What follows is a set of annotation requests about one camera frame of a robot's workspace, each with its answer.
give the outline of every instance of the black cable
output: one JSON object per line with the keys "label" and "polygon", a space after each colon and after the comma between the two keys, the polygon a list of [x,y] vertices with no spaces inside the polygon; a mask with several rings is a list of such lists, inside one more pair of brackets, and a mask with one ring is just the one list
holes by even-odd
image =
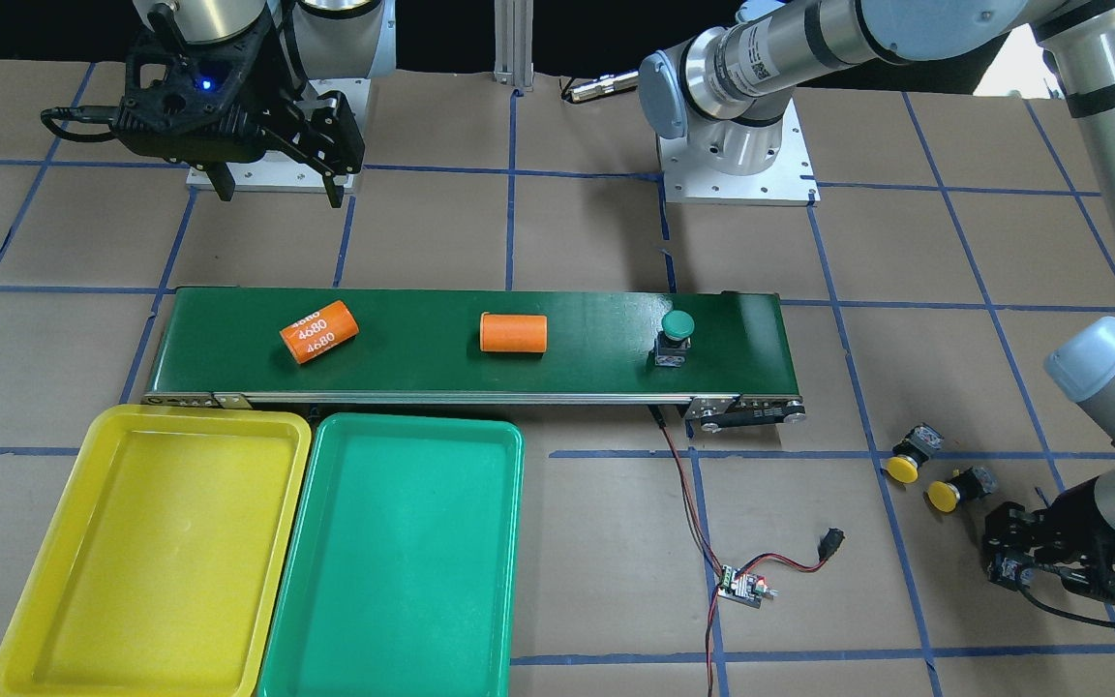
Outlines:
{"label": "black cable", "polygon": [[[1028,569],[1035,569],[1034,564],[1022,564],[1018,567],[1017,578],[1022,578],[1022,572]],[[1051,614],[1057,614],[1058,618],[1065,618],[1067,620],[1080,621],[1083,623],[1089,623],[1090,626],[1103,627],[1107,629],[1115,629],[1115,621],[1102,620],[1097,618],[1089,618],[1087,614],[1079,614],[1076,612],[1066,612],[1066,610],[1060,610],[1058,608],[1053,608],[1053,606],[1046,604],[1045,601],[1039,600],[1035,596],[1030,594],[1030,590],[1021,583],[1018,584],[1018,592],[1021,592],[1022,597],[1030,601],[1032,606],[1044,610]]]}
{"label": "black cable", "polygon": [[57,122],[75,122],[81,124],[110,125],[115,117],[114,106],[55,106],[40,114],[40,125],[49,133],[71,143],[109,143],[115,139],[114,133],[74,133]]}
{"label": "black cable", "polygon": [[712,697],[712,620],[716,617],[717,589],[708,600],[708,626],[704,628],[704,665],[708,671],[708,697]]}
{"label": "black cable", "polygon": [[665,442],[669,446],[669,452],[673,456],[673,466],[678,468],[678,482],[682,488],[682,512],[686,515],[686,529],[690,531],[695,545],[700,549],[700,555],[704,556],[704,561],[708,562],[709,568],[712,569],[712,573],[720,574],[721,561],[717,560],[716,552],[712,552],[712,544],[708,542],[708,538],[705,538],[704,529],[699,524],[699,513],[694,511],[694,496],[691,495],[690,486],[686,484],[686,472],[682,472],[682,459],[679,458],[678,449],[673,446],[673,439],[669,436],[669,427],[665,425],[665,416],[660,414],[659,407],[649,406],[648,410],[651,413],[651,418],[656,420],[657,428],[660,428],[660,433],[663,434]]}
{"label": "black cable", "polygon": [[561,88],[561,98],[562,98],[562,101],[570,101],[570,88],[574,84],[575,84],[575,79],[571,78],[570,80],[566,80],[565,85],[562,86],[562,88]]}

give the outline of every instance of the orange battery cell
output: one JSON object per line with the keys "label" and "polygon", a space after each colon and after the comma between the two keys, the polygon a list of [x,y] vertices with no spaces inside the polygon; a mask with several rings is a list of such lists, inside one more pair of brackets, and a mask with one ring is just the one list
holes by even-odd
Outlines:
{"label": "orange battery cell", "polygon": [[545,314],[481,314],[481,351],[544,354],[549,349]]}
{"label": "orange battery cell", "polygon": [[341,300],[334,300],[279,332],[295,360],[306,364],[359,333],[356,318]]}

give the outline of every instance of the green tray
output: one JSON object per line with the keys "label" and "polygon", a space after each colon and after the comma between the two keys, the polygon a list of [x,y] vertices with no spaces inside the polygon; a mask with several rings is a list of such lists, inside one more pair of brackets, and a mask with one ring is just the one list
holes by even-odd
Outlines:
{"label": "green tray", "polygon": [[507,694],[522,484],[507,423],[329,416],[261,697]]}
{"label": "green tray", "polygon": [[[279,329],[343,300],[360,332],[297,365]],[[695,317],[686,366],[651,365],[660,319]],[[544,313],[544,355],[482,354],[482,312]],[[149,405],[687,405],[801,401],[776,296],[181,288]]]}

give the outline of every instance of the conveyor belt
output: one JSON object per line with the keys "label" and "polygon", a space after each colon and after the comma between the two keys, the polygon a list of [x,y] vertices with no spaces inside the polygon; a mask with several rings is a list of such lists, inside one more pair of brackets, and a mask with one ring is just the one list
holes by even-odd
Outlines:
{"label": "conveyor belt", "polygon": [[[343,300],[360,332],[304,366],[278,331]],[[649,352],[670,309],[695,317],[686,366]],[[483,312],[544,313],[544,355],[482,354]],[[687,416],[801,405],[776,296],[182,288],[151,405],[689,405]]]}

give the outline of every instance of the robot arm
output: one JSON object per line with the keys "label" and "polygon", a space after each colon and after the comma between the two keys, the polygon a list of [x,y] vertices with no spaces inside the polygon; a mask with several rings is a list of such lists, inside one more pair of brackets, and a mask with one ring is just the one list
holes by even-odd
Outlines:
{"label": "robot arm", "polygon": [[[738,21],[656,52],[639,68],[651,127],[663,138],[686,138],[718,172],[770,166],[794,85],[873,58],[958,56],[1030,23],[1056,58],[1115,223],[1115,0],[762,1],[745,4]],[[1076,336],[1047,369],[1115,446],[1115,319]],[[1041,511],[1002,504],[987,517],[982,546],[991,581],[1028,598],[1039,570],[1059,575],[1067,591],[1115,604],[1115,472]]]}
{"label": "robot arm", "polygon": [[[394,68],[394,0],[133,0],[145,30],[127,57],[118,106],[57,107],[46,127],[70,141],[118,138],[137,155],[205,172],[223,202],[226,163],[280,151],[321,175],[340,206],[363,138],[343,93],[310,79],[376,77]],[[163,70],[146,83],[146,70]],[[58,122],[103,124],[96,136]]]}

